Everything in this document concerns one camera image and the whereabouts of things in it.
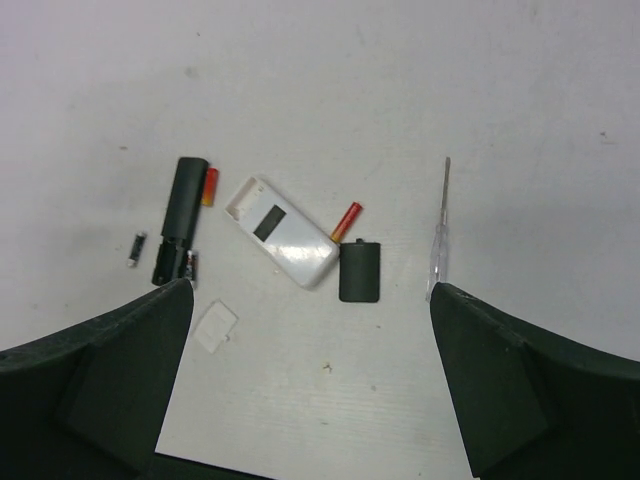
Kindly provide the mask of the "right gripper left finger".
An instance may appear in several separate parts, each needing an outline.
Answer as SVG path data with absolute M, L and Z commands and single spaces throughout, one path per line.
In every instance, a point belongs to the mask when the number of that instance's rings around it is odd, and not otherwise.
M 194 305 L 175 280 L 1 353 L 4 479 L 138 479 L 152 463 Z

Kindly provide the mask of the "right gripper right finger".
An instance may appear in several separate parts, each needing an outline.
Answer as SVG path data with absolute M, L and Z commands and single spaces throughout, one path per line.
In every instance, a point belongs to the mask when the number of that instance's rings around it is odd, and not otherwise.
M 447 283 L 430 315 L 474 478 L 638 478 L 638 362 Z

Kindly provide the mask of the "black orange battery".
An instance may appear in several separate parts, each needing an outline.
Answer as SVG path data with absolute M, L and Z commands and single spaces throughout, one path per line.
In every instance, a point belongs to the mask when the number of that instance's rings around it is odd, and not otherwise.
M 198 252 L 195 250 L 188 250 L 186 254 L 184 277 L 189 280 L 193 289 L 196 289 L 198 285 L 198 262 Z

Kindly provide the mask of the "black battery cover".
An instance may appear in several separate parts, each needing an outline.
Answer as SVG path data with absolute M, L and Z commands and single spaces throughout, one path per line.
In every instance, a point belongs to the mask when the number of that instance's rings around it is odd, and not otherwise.
M 358 238 L 340 245 L 338 297 L 342 302 L 377 303 L 380 273 L 380 243 Z

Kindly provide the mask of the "red yellow battery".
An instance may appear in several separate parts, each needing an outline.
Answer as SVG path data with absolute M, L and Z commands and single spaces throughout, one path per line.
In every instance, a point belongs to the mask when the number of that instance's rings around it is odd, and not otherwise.
M 330 239 L 334 243 L 339 244 L 342 242 L 343 238 L 352 227 L 362 210 L 363 206 L 359 202 L 353 202 L 350 205 L 330 235 Z
M 219 171 L 216 168 L 209 168 L 206 172 L 201 205 L 205 207 L 212 207 L 214 204 L 214 198 L 217 189 L 217 183 L 219 178 Z

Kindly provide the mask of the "white red remote control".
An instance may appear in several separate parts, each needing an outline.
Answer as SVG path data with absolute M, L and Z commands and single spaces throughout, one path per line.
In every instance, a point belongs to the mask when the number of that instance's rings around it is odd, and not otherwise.
M 337 244 L 259 176 L 246 179 L 225 212 L 279 270 L 306 290 L 315 288 L 338 259 Z

